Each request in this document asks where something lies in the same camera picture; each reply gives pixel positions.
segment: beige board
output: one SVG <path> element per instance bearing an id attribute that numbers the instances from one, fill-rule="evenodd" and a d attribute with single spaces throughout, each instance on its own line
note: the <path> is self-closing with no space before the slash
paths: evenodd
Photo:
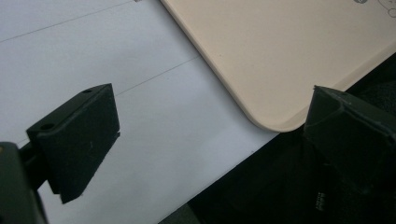
<path id="1" fill-rule="evenodd" d="M 250 120 L 278 132 L 304 123 L 315 85 L 344 91 L 396 52 L 396 0 L 163 3 Z"/>

